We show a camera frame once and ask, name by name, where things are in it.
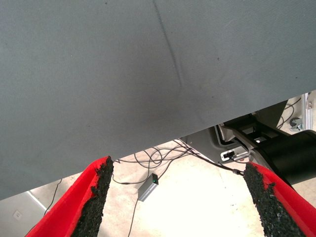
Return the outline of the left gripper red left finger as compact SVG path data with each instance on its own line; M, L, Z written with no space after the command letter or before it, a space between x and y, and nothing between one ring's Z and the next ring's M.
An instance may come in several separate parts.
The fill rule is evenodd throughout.
M26 236L96 237L113 170L110 156L92 162Z

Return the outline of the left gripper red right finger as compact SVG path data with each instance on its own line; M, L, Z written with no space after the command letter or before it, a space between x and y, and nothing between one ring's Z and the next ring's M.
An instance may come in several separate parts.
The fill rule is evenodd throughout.
M269 169L249 162L244 180L266 237L314 237L316 208Z

